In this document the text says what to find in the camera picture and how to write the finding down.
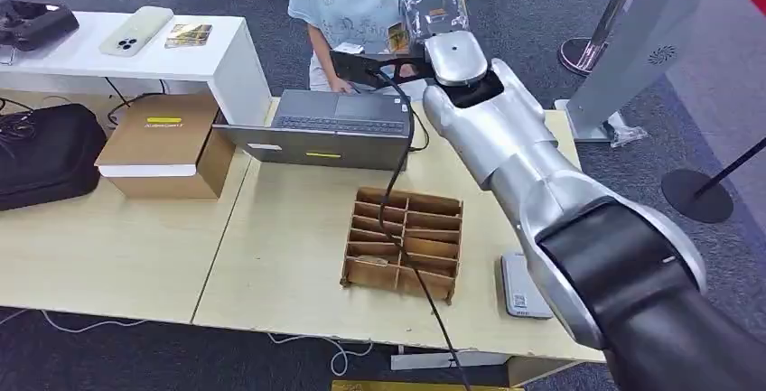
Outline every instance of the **table leg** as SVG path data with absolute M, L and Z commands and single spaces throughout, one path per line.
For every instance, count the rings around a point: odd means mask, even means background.
M 509 386 L 523 386 L 533 380 L 548 377 L 559 371 L 574 367 L 577 364 L 580 364 L 580 361 L 513 357 L 506 363 Z
M 264 125 L 271 91 L 246 23 L 237 30 L 208 86 L 230 125 Z

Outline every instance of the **barcode label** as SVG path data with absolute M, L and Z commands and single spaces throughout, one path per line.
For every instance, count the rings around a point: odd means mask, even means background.
M 521 293 L 514 293 L 513 306 L 516 308 L 527 308 L 527 296 Z

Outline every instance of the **laptop keyboard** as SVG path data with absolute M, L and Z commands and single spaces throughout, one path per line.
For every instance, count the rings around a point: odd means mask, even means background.
M 367 120 L 296 116 L 280 116 L 272 127 L 379 135 L 402 135 L 405 130 L 405 124 L 402 122 L 370 122 Z

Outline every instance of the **cardboard box lid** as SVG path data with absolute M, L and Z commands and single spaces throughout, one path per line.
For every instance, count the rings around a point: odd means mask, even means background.
M 106 177 L 193 176 L 217 114 L 210 94 L 138 100 L 126 111 L 96 166 Z

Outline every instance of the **gold card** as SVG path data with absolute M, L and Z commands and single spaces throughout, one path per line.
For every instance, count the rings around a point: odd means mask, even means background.
M 403 23 L 388 27 L 388 51 L 409 52 L 409 36 Z
M 165 48 L 177 48 L 179 46 L 204 46 L 208 42 L 213 26 L 210 24 L 187 24 L 178 23 L 165 41 Z

